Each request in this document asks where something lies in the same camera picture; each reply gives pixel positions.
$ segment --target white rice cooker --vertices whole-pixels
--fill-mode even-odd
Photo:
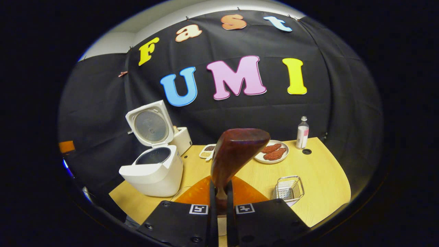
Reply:
[[[140,143],[152,149],[120,167],[119,174],[144,195],[175,195],[183,175],[180,154],[192,145],[187,128],[173,128],[163,100],[134,109],[125,118]]]

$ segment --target metal basket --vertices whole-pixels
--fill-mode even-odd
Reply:
[[[289,207],[293,206],[305,194],[299,176],[281,177],[273,190],[273,199],[283,199]]]

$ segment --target plastic bottle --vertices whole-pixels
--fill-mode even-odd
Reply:
[[[303,116],[302,122],[297,128],[296,148],[298,149],[304,149],[306,146],[306,141],[308,140],[309,125],[306,123],[307,120],[308,119],[306,118],[306,116]]]

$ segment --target wooden table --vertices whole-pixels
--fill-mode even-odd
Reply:
[[[350,201],[349,182],[340,164],[318,138],[308,139],[306,148],[312,151],[309,155],[295,148],[295,141],[284,143],[289,147],[289,154],[283,161],[263,164],[253,159],[236,176],[269,199],[272,198],[272,191],[278,178],[299,176],[305,195],[291,209],[305,224],[312,227]],[[180,188],[192,186],[210,175],[212,160],[206,162],[198,156],[203,147],[204,145],[193,145],[182,155],[184,167]],[[109,195],[139,224],[146,220],[159,202],[172,198],[143,195],[126,181],[112,190]],[[227,246],[225,236],[219,237],[219,242],[220,246]]]

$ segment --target rice cooker lid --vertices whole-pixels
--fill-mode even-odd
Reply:
[[[163,100],[128,112],[126,119],[143,145],[167,145],[174,137],[172,122]]]

